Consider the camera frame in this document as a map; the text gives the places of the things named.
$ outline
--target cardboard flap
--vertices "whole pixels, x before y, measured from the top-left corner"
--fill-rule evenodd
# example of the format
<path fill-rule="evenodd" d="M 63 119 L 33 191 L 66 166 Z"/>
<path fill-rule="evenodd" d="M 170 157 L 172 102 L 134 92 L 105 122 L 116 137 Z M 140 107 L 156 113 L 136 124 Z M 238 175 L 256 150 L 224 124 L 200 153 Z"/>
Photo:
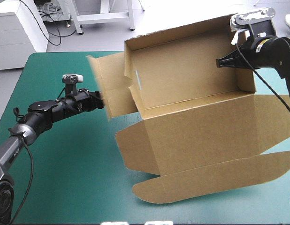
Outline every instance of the cardboard flap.
<path fill-rule="evenodd" d="M 160 174 L 144 121 L 118 132 L 116 140 L 127 168 Z"/>
<path fill-rule="evenodd" d="M 290 116 L 275 96 L 250 95 L 144 120 L 117 142 L 129 169 L 167 175 L 249 158 L 288 137 Z"/>
<path fill-rule="evenodd" d="M 288 95 L 281 95 L 290 106 Z M 259 148 L 266 151 L 290 137 L 290 113 L 274 95 L 255 95 Z"/>
<path fill-rule="evenodd" d="M 99 84 L 108 116 L 137 112 L 129 90 L 131 80 L 124 76 L 124 53 L 100 58 L 88 56 L 88 60 Z"/>
<path fill-rule="evenodd" d="M 226 28 L 232 15 L 226 15 L 205 21 L 200 21 L 185 26 L 175 27 L 167 30 L 141 35 L 126 41 L 131 50 L 147 48 L 165 42 L 171 42 L 182 38 L 195 36 L 211 30 Z"/>
<path fill-rule="evenodd" d="M 258 155 L 138 183 L 133 192 L 150 203 L 172 203 L 274 180 L 290 169 L 290 151 Z"/>

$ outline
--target green tabletop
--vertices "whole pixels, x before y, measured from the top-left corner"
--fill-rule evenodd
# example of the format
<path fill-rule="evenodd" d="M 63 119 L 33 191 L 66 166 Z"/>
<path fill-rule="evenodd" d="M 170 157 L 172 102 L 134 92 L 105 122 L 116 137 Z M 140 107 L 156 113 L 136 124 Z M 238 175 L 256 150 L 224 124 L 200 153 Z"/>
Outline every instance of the green tabletop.
<path fill-rule="evenodd" d="M 100 57 L 114 52 L 36 53 L 30 56 L 0 121 L 0 144 L 15 124 L 12 109 L 23 114 L 27 107 L 55 99 L 63 88 L 65 73 L 84 75 L 86 87 L 98 90 L 87 55 Z M 279 93 L 287 94 L 274 70 L 259 70 Z M 257 81 L 258 93 L 268 90 Z M 176 223 L 290 223 L 290 171 L 272 182 L 197 197 L 172 204 L 151 204 L 131 191 L 153 175 L 125 168 L 114 135 L 136 121 L 138 113 L 108 121 L 103 110 L 59 121 L 43 133 L 31 151 L 35 176 L 31 192 L 17 223 L 94 224 L 103 221 L 144 223 L 173 220 Z M 267 152 L 290 150 L 290 138 Z M 10 169 L 15 180 L 14 209 L 25 192 L 29 157 L 22 150 Z"/>

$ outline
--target power cord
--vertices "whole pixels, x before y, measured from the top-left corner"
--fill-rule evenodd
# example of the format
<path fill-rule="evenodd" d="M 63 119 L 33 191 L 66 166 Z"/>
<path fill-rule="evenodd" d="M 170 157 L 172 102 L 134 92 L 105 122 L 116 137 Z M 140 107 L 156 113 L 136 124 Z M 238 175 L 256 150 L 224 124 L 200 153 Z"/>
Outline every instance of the power cord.
<path fill-rule="evenodd" d="M 65 87 L 61 90 L 60 94 L 58 95 L 57 98 L 60 98 L 61 94 L 63 93 L 63 91 L 65 90 Z"/>
<path fill-rule="evenodd" d="M 274 95 L 284 104 L 284 106 L 287 108 L 287 110 L 290 112 L 290 107 L 288 104 L 282 99 L 279 94 L 263 79 L 263 77 L 253 68 L 253 66 L 249 63 L 249 61 L 245 58 L 245 56 L 242 54 L 242 52 L 239 49 L 238 44 L 236 44 L 237 51 L 239 52 L 239 55 L 243 58 L 243 60 L 246 62 L 246 64 L 250 67 L 250 69 L 258 76 L 258 78 L 274 93 Z"/>
<path fill-rule="evenodd" d="M 48 13 L 45 13 L 45 12 L 43 12 L 43 11 L 39 11 L 39 13 L 43 13 L 43 15 L 41 15 L 41 17 L 44 17 L 44 16 L 49 17 L 49 18 L 52 20 L 52 22 L 54 23 L 56 29 L 59 31 L 59 29 L 58 29 L 58 27 L 57 27 L 55 21 L 51 18 L 51 16 L 50 16 Z M 76 29 L 75 29 L 72 33 L 67 34 L 67 35 L 60 35 L 60 32 L 59 32 L 59 35 L 53 34 L 53 33 L 49 32 L 49 31 L 47 31 L 47 32 L 48 32 L 49 34 L 53 35 L 53 36 L 64 38 L 64 37 L 70 37 L 71 35 L 73 35 L 73 34 L 76 32 Z"/>
<path fill-rule="evenodd" d="M 30 13 L 32 14 L 34 20 L 37 22 L 38 27 L 39 27 L 39 29 L 41 30 L 43 36 L 46 38 L 46 40 L 47 40 L 50 44 L 52 44 L 52 45 L 54 45 L 54 46 L 59 46 L 59 45 L 61 44 L 61 38 L 62 38 L 62 37 L 69 37 L 69 36 L 73 35 L 73 34 L 76 32 L 76 30 L 75 30 L 75 31 L 73 31 L 71 34 L 68 34 L 68 35 L 61 35 L 60 30 L 59 30 L 58 26 L 57 26 L 56 23 L 55 23 L 55 20 L 52 19 L 51 16 L 50 16 L 49 14 L 47 14 L 47 13 L 42 12 L 42 11 L 39 10 L 39 12 L 42 13 L 41 16 L 42 16 L 42 17 L 44 17 L 44 16 L 48 16 L 48 17 L 52 20 L 53 24 L 55 25 L 55 27 L 56 27 L 56 29 L 57 29 L 58 35 L 53 34 L 53 33 L 51 33 L 51 32 L 48 32 L 48 33 L 51 34 L 51 35 L 53 35 L 53 36 L 59 37 L 59 38 L 60 38 L 59 43 L 58 43 L 58 44 L 55 44 L 55 43 L 51 42 L 51 41 L 46 37 L 46 35 L 45 35 L 45 33 L 43 32 L 43 30 L 42 30 L 40 24 L 38 23 L 38 20 L 36 19 L 35 15 L 34 15 L 33 12 L 31 11 L 31 9 L 28 7 L 28 5 L 27 5 L 25 2 L 23 2 L 22 0 L 19 0 L 19 1 L 20 1 L 22 4 L 24 4 L 24 5 L 27 7 L 27 9 L 30 11 Z"/>
<path fill-rule="evenodd" d="M 24 197 L 20 203 L 20 205 L 18 206 L 18 209 L 17 211 L 15 212 L 13 218 L 10 220 L 10 222 L 8 223 L 8 225 L 12 225 L 12 223 L 14 222 L 14 220 L 16 219 L 16 217 L 18 216 L 22 206 L 24 205 L 25 203 L 25 200 L 27 198 L 27 195 L 29 193 L 29 190 L 31 188 L 31 183 L 32 183 L 32 180 L 33 180 L 33 172 L 34 172 L 34 162 L 33 162 L 33 156 L 32 156 L 32 153 L 30 151 L 30 149 L 28 148 L 28 145 L 26 144 L 25 140 L 24 140 L 24 137 L 23 137 L 23 134 L 24 132 L 20 132 L 20 133 L 14 133 L 11 129 L 8 129 L 11 133 L 11 136 L 16 136 L 18 137 L 21 142 L 23 143 L 23 145 L 25 146 L 26 150 L 27 150 L 27 153 L 30 157 L 30 160 L 31 160 L 31 175 L 30 175 L 30 178 L 29 178 L 29 182 L 28 182 L 28 185 L 27 185 L 27 188 L 26 188 L 26 191 L 25 191 L 25 194 L 24 194 Z"/>
<path fill-rule="evenodd" d="M 50 44 L 52 44 L 52 45 L 54 45 L 54 46 L 59 46 L 59 45 L 61 44 L 61 37 L 60 37 L 60 42 L 59 42 L 58 44 L 52 43 L 52 42 L 51 42 L 51 41 L 46 37 L 46 35 L 44 34 L 44 32 L 43 32 L 43 30 L 42 30 L 40 24 L 38 23 L 38 20 L 36 19 L 35 15 L 34 15 L 33 12 L 31 11 L 31 9 L 28 7 L 28 5 L 27 5 L 25 2 L 23 2 L 22 0 L 19 0 L 19 1 L 20 1 L 21 3 L 23 3 L 23 4 L 28 8 L 28 10 L 29 10 L 30 13 L 32 14 L 33 18 L 34 18 L 35 21 L 37 22 L 38 27 L 40 28 L 42 34 L 43 34 L 44 37 L 46 38 L 46 40 L 47 40 Z"/>

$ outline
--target open cardboard box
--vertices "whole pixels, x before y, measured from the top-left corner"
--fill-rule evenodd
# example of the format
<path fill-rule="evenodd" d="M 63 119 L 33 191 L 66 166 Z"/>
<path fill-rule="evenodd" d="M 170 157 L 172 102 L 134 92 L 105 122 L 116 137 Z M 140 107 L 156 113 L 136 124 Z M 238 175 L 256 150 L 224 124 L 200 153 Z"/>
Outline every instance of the open cardboard box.
<path fill-rule="evenodd" d="M 217 68 L 231 52 L 230 15 L 125 41 L 89 58 L 110 117 L 140 112 L 116 134 L 129 169 L 161 175 L 133 192 L 151 203 L 260 184 L 290 169 L 290 151 L 260 155 L 290 137 L 290 116 L 255 95 L 252 71 Z"/>

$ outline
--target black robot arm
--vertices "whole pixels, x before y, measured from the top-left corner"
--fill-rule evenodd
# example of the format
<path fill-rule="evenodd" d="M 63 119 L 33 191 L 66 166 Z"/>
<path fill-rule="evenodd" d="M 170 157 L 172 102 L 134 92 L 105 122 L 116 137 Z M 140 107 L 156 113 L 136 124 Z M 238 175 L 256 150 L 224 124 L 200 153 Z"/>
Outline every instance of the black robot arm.
<path fill-rule="evenodd" d="M 8 224 L 11 219 L 14 181 L 8 173 L 13 161 L 26 145 L 31 145 L 37 137 L 52 128 L 53 123 L 65 118 L 104 107 L 100 92 L 87 89 L 76 89 L 76 83 L 82 82 L 81 75 L 65 74 L 65 97 L 56 100 L 39 101 L 31 104 L 26 115 L 19 115 L 17 108 L 14 114 L 16 125 L 11 128 L 11 136 L 0 146 L 0 223 Z"/>
<path fill-rule="evenodd" d="M 254 67 L 274 68 L 280 78 L 285 79 L 290 97 L 290 37 L 277 37 L 271 22 L 275 15 L 272 8 L 257 9 L 244 14 L 233 15 L 232 30 L 248 31 L 247 40 L 239 50 Z M 217 67 L 251 69 L 240 53 L 235 50 L 216 60 Z"/>

